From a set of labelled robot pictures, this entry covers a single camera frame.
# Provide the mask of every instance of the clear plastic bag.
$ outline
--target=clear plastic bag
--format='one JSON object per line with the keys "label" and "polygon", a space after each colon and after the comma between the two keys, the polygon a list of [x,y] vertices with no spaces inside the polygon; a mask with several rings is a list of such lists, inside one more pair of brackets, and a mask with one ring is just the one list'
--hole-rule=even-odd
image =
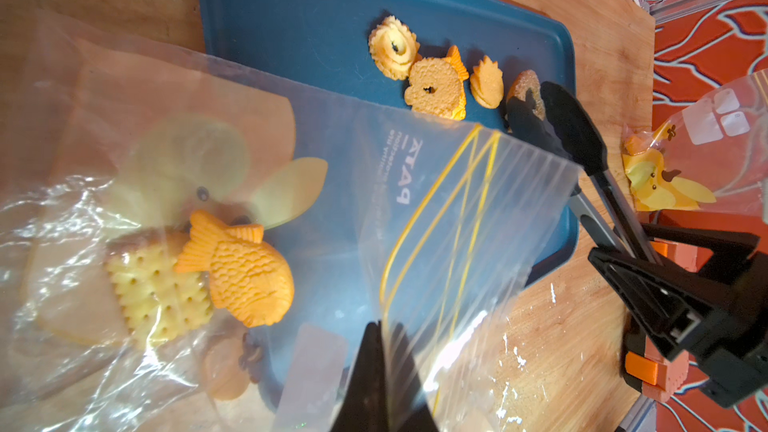
{"label": "clear plastic bag", "polygon": [[768,217],[767,93],[761,70],[707,93],[653,133],[625,129],[637,209]]}
{"label": "clear plastic bag", "polygon": [[[489,385],[452,383],[492,372],[487,317],[579,173],[471,123],[51,14],[3,146],[4,430],[327,430],[377,320],[392,398],[423,384],[444,430],[490,417]],[[281,322],[247,330],[204,274],[171,273],[195,209],[265,226],[293,273]],[[392,404],[394,421],[416,405]]]}

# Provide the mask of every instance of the red patterned fabric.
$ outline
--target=red patterned fabric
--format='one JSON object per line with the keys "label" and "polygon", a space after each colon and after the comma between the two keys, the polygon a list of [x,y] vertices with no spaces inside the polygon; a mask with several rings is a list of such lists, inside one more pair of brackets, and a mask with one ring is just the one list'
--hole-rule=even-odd
{"label": "red patterned fabric", "polygon": [[[654,127],[712,89],[768,68],[768,0],[733,0],[662,24],[656,33]],[[746,220],[703,212],[665,212],[677,225],[718,228]],[[703,224],[710,216],[712,223]],[[740,230],[758,232],[753,226]],[[763,240],[765,249],[768,241]],[[768,432],[766,390],[722,409],[698,387],[706,376],[692,366],[686,385],[657,409],[657,430],[685,432]]]}

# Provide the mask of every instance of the cookie replica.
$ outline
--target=cookie replica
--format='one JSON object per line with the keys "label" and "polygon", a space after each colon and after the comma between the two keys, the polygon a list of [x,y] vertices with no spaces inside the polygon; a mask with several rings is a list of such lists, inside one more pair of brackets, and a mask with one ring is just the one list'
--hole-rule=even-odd
{"label": "cookie replica", "polygon": [[262,242],[264,227],[230,227],[204,210],[193,212],[190,222],[191,240],[176,273],[209,271],[214,305],[247,327],[279,322],[293,302],[293,276],[283,256]]}
{"label": "cookie replica", "polygon": [[395,16],[389,16],[368,36],[368,51],[379,70],[392,80],[408,77],[418,54],[416,34]]}
{"label": "cookie replica", "polygon": [[213,305],[201,273],[174,265],[187,235],[158,231],[110,244],[104,264],[136,348],[153,348],[210,321]]}
{"label": "cookie replica", "polygon": [[202,383],[206,392],[216,400],[235,400],[243,395],[250,384],[248,372],[240,366],[240,358],[244,353],[244,334],[248,331],[237,323],[239,328],[233,328],[223,336],[212,339],[203,355]]}
{"label": "cookie replica", "polygon": [[544,110],[544,101],[542,100],[542,86],[538,81],[536,72],[533,72],[532,70],[524,70],[523,72],[520,72],[518,78],[514,80],[512,87],[509,88],[509,92],[507,92],[507,100],[509,100],[510,97],[517,97],[526,102],[529,90],[531,91],[535,102],[534,115],[540,120],[544,120],[546,114]]}
{"label": "cookie replica", "polygon": [[472,68],[469,89],[472,96],[486,109],[495,109],[504,99],[504,82],[498,62],[491,62],[488,56]]}
{"label": "cookie replica", "polygon": [[443,59],[423,59],[413,65],[406,103],[415,112],[463,120],[467,115],[464,81],[468,78],[458,48],[452,46]]}

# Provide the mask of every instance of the orange fake cookie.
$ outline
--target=orange fake cookie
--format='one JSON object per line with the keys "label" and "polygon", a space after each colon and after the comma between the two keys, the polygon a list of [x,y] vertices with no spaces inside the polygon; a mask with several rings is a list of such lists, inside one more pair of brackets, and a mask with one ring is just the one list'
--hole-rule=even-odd
{"label": "orange fake cookie", "polygon": [[486,109],[495,109],[504,99],[504,82],[498,62],[491,62],[488,56],[483,57],[469,77],[469,89],[478,104]]}
{"label": "orange fake cookie", "polygon": [[512,87],[509,88],[509,92],[507,92],[507,100],[509,100],[510,97],[517,97],[525,102],[529,90],[536,103],[534,114],[540,120],[544,120],[546,114],[544,110],[544,101],[542,100],[542,86],[538,81],[536,72],[533,72],[532,70],[524,70],[523,72],[520,72],[518,78],[514,80]]}
{"label": "orange fake cookie", "polygon": [[469,78],[458,48],[452,46],[443,59],[423,59],[413,65],[406,89],[406,104],[415,112],[446,119],[466,117],[464,81]]}
{"label": "orange fake cookie", "polygon": [[190,222],[176,273],[210,271],[214,305],[247,327],[280,322],[293,302],[293,276],[283,256],[262,242],[264,227],[227,226],[204,210],[193,212]]}
{"label": "orange fake cookie", "polygon": [[384,19],[368,36],[368,51],[379,70],[392,80],[408,77],[418,54],[416,34],[394,16]]}

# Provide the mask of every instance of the yellow fake cookie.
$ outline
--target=yellow fake cookie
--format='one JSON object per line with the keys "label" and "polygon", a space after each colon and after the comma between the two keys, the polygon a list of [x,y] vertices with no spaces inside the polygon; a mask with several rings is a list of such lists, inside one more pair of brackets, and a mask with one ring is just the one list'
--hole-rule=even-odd
{"label": "yellow fake cookie", "polygon": [[416,34],[394,16],[384,19],[368,36],[368,51],[379,70],[392,80],[404,80],[421,59]]}
{"label": "yellow fake cookie", "polygon": [[207,324],[213,313],[200,273],[174,273],[187,241],[179,232],[152,232],[110,244],[104,264],[137,348],[157,347]]}
{"label": "yellow fake cookie", "polygon": [[544,110],[544,101],[542,100],[542,85],[538,81],[536,72],[533,72],[532,70],[524,70],[523,72],[520,72],[518,78],[514,80],[512,87],[509,88],[509,92],[507,92],[507,100],[509,100],[510,97],[517,97],[525,102],[529,90],[533,94],[533,100],[536,102],[534,115],[540,120],[544,120],[546,118],[546,113]]}
{"label": "yellow fake cookie", "polygon": [[504,82],[498,62],[491,62],[488,56],[472,68],[469,89],[478,104],[486,109],[495,109],[504,99]]}
{"label": "yellow fake cookie", "polygon": [[408,77],[406,104],[415,112],[446,119],[463,120],[467,114],[464,81],[469,74],[458,48],[452,46],[443,59],[423,59],[413,65]]}
{"label": "yellow fake cookie", "polygon": [[230,227],[203,210],[193,212],[190,222],[176,273],[210,271],[214,305],[247,327],[282,320],[293,302],[293,276],[283,256],[262,242],[264,227]]}

